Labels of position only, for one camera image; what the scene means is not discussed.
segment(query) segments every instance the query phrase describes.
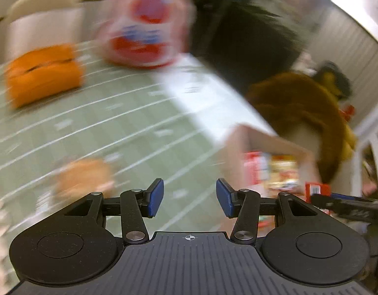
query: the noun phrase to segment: paneled wall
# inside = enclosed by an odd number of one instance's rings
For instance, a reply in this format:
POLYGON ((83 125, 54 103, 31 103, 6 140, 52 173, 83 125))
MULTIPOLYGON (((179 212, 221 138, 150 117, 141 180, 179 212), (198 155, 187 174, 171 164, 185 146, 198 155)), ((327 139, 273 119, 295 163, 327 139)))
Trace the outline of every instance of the paneled wall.
POLYGON ((356 108, 351 120, 357 126, 378 103, 378 43, 338 7, 329 11, 308 51, 316 63, 335 62, 351 80, 350 103, 356 108))

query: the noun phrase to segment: football field tablecloth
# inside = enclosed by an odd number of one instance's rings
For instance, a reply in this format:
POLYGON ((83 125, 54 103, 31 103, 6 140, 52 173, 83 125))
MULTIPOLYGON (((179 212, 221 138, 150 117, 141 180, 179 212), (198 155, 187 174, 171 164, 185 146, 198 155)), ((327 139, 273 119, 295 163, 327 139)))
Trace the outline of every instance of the football field tablecloth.
MULTIPOLYGON (((7 244, 56 210, 56 169, 84 157, 109 162, 117 195, 164 179, 158 214, 145 219, 150 235, 217 230, 224 217, 215 193, 217 148, 148 72, 107 64, 87 45, 79 57, 82 88, 19 110, 9 106, 0 68, 0 198, 10 225, 7 244)), ((120 218, 108 218, 107 229, 120 236, 120 218)), ((8 259, 5 265, 13 286, 17 279, 8 259)))

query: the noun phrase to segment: brown plush toy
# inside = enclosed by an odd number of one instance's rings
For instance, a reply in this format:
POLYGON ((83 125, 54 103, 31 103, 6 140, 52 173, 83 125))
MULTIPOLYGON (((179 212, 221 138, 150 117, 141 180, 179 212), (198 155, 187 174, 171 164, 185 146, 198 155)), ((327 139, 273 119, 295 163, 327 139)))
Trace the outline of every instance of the brown plush toy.
POLYGON ((309 76, 277 74, 253 84, 247 100, 283 137, 302 123, 318 130, 321 148, 318 167, 323 183, 329 183, 342 157, 345 124, 332 95, 309 76))

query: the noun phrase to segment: black tool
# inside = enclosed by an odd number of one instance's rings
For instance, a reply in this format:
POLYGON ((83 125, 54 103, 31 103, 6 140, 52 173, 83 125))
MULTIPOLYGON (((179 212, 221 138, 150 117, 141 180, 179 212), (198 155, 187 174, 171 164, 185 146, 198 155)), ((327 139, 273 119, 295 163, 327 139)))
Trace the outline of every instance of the black tool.
POLYGON ((103 199, 91 193, 20 233, 10 260, 21 280, 12 295, 370 294, 355 280, 369 257, 365 240, 294 195, 261 198, 219 179, 216 194, 229 218, 225 232, 156 232, 163 181, 103 199), (276 228, 257 238, 259 215, 276 228), (105 230, 121 216, 122 237, 105 230))

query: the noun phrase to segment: plastic bag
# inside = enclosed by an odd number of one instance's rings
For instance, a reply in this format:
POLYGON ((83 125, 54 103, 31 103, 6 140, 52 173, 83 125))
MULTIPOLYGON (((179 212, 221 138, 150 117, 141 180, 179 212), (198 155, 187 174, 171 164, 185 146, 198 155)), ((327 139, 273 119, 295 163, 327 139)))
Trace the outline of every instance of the plastic bag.
POLYGON ((192 0, 105 0, 95 41, 109 61, 158 68, 186 51, 194 15, 192 0))

